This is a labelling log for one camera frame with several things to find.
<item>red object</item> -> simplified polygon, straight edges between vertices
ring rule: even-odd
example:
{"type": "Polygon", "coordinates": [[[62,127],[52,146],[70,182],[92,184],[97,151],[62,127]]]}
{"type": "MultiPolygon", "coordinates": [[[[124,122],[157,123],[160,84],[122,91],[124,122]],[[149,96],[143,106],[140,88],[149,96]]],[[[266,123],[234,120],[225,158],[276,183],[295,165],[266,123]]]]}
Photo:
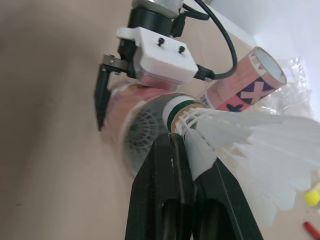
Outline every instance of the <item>red object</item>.
{"type": "Polygon", "coordinates": [[[310,222],[306,221],[303,225],[315,240],[320,240],[320,233],[310,222]]]}

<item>metal cylinder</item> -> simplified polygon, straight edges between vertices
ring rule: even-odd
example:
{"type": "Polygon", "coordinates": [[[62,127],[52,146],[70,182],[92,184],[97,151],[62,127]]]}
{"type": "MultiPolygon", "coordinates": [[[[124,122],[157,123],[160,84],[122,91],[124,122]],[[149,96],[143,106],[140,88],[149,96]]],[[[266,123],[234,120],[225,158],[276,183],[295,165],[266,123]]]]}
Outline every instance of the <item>metal cylinder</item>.
{"type": "Polygon", "coordinates": [[[166,15],[171,19],[179,16],[179,9],[182,7],[184,0],[132,0],[134,8],[143,6],[152,11],[166,15]]]}

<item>black cable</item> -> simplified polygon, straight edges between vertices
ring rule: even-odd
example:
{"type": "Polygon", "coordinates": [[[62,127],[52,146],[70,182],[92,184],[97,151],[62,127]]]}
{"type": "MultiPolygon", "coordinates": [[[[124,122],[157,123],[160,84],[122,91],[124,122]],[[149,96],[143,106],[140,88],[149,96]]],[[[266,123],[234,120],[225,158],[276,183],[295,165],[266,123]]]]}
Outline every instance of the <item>black cable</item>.
{"type": "Polygon", "coordinates": [[[183,4],[182,7],[185,10],[187,10],[183,13],[183,15],[185,15],[186,17],[203,20],[203,21],[207,21],[210,19],[210,17],[207,14],[197,11],[192,7],[188,6],[187,4],[183,4]]]}
{"type": "Polygon", "coordinates": [[[221,24],[221,22],[219,21],[219,19],[216,17],[216,15],[210,10],[210,8],[202,1],[202,0],[194,0],[208,15],[209,17],[213,20],[213,22],[216,24],[216,26],[218,27],[218,29],[221,31],[224,39],[226,40],[226,43],[228,44],[228,47],[230,49],[231,52],[231,56],[232,56],[232,68],[225,72],[225,73],[218,73],[215,74],[213,78],[213,80],[217,80],[217,79],[225,79],[229,76],[231,76],[232,74],[235,73],[235,71],[237,70],[237,66],[238,66],[238,59],[237,59],[237,53],[234,47],[234,44],[232,43],[226,29],[224,28],[224,26],[221,24]]]}

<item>black clamp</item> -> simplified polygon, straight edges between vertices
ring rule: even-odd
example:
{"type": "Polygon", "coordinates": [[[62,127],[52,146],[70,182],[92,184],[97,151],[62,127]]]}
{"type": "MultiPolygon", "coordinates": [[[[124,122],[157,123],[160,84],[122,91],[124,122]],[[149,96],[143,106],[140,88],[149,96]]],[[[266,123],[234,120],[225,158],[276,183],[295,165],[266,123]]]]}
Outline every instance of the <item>black clamp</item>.
{"type": "Polygon", "coordinates": [[[112,72],[117,75],[121,72],[127,73],[128,69],[129,63],[127,61],[116,58],[113,55],[104,55],[103,63],[99,67],[94,91],[95,113],[99,131],[104,125],[106,109],[111,96],[111,90],[108,89],[110,74],[112,72]]]}

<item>pink printed label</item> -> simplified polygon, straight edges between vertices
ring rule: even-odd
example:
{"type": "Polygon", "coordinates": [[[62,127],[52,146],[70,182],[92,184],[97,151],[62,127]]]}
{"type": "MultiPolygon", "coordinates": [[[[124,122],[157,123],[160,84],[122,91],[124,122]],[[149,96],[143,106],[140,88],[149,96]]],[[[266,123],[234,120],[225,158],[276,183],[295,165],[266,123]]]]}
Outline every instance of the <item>pink printed label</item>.
{"type": "Polygon", "coordinates": [[[283,85],[266,71],[252,50],[239,61],[232,76],[211,86],[201,99],[218,110],[241,112],[283,85]]]}

